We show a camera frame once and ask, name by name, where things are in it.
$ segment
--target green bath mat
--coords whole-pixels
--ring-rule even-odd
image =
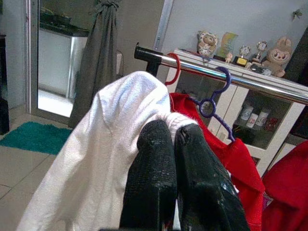
[[[27,122],[7,134],[0,145],[57,155],[71,132],[54,125]]]

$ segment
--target purple hanger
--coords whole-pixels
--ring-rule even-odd
[[[228,70],[227,68],[225,68],[225,67],[219,66],[219,67],[217,67],[216,69],[219,70],[219,71],[222,71],[222,72],[224,72],[224,73],[226,74],[226,85],[225,85],[222,89],[220,89],[220,90],[215,90],[215,91],[213,92],[212,96],[211,96],[209,99],[203,99],[203,100],[201,100],[201,101],[198,101],[198,100],[193,99],[193,98],[189,98],[189,99],[192,100],[192,101],[194,101],[195,104],[199,105],[199,111],[200,111],[200,114],[201,114],[203,117],[205,117],[205,118],[210,118],[210,117],[216,118],[216,119],[225,127],[225,129],[228,131],[228,133],[229,133],[228,138],[229,138],[232,142],[234,142],[235,139],[234,139],[234,137],[233,137],[232,130],[231,130],[231,128],[226,124],[226,122],[223,121],[223,119],[220,118],[220,117],[216,114],[216,104],[215,104],[215,102],[214,102],[214,98],[216,97],[217,94],[221,94],[221,93],[223,93],[225,90],[228,89],[228,87],[229,87],[229,85],[230,85],[230,83],[231,83],[231,75],[230,75],[230,73],[229,73],[229,70]],[[206,103],[206,102],[209,102],[210,104],[212,104],[212,107],[213,107],[212,112],[211,112],[210,114],[208,114],[208,115],[203,111],[203,105],[204,105],[204,103]]]

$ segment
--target white cabinet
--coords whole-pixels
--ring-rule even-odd
[[[287,90],[308,94],[307,87],[283,78],[260,75],[221,61],[203,60],[198,56],[180,50],[175,50],[174,52],[180,56],[180,59],[185,61],[210,68],[224,66],[229,69],[231,74],[237,74],[253,81],[266,82],[274,86],[279,85]],[[174,68],[170,68],[167,80],[171,80],[175,72]],[[223,82],[182,71],[177,82],[168,86],[168,90],[170,92],[188,93],[201,100],[211,96],[214,90],[222,88],[223,85]],[[261,176],[270,165],[305,107],[300,103],[268,96],[233,84],[230,85],[227,91],[218,96],[215,102],[217,104],[216,113],[231,127],[233,135],[240,138],[246,144]],[[246,125],[247,121],[240,119],[239,114],[246,104],[250,104],[254,108],[252,112],[257,115],[264,108],[270,110],[267,122],[263,126],[254,125],[252,128],[249,128]],[[228,139],[227,130],[215,118],[204,119],[204,122],[209,130],[224,143],[229,144],[231,142]]]

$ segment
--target plastic hanger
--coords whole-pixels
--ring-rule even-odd
[[[177,60],[177,72],[176,72],[175,77],[173,78],[173,80],[171,80],[169,82],[165,82],[165,85],[173,84],[179,78],[180,69],[181,69],[180,59],[179,59],[178,55],[175,54],[175,53],[169,53],[168,55],[173,57],[173,58],[175,58]],[[203,99],[201,101],[198,101],[198,100],[196,100],[194,98],[191,98],[191,97],[189,97],[189,99],[192,100],[196,105],[199,106],[200,114],[203,117],[205,117],[205,118],[214,117],[216,120],[218,120],[219,123],[221,123],[223,125],[223,127],[228,131],[228,133],[229,133],[228,134],[228,138],[232,142],[234,142],[235,138],[233,136],[232,129],[226,124],[225,121],[223,121],[223,119],[219,115],[216,114],[216,103],[214,101],[214,99],[215,99],[217,94],[221,94],[221,93],[225,92],[228,89],[228,87],[230,86],[230,84],[231,84],[231,75],[230,75],[229,70],[227,68],[223,67],[223,66],[219,66],[216,69],[219,70],[219,71],[222,71],[223,73],[225,73],[225,75],[226,75],[226,84],[225,84],[225,86],[222,89],[220,89],[220,90],[215,90],[210,98]],[[212,107],[213,107],[212,112],[209,113],[209,114],[207,114],[203,110],[203,106],[204,106],[205,103],[210,103],[212,105]]]

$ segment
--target trophy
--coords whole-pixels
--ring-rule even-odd
[[[239,66],[246,66],[248,63],[248,59],[245,59],[244,56],[248,55],[250,53],[250,47],[244,45],[240,48],[240,57],[236,56],[234,59],[234,64]]]
[[[261,55],[266,50],[267,47],[268,47],[268,44],[266,41],[258,42],[257,44],[258,54],[256,55],[255,58],[252,59],[253,63],[256,63],[256,64],[261,63],[260,61]]]

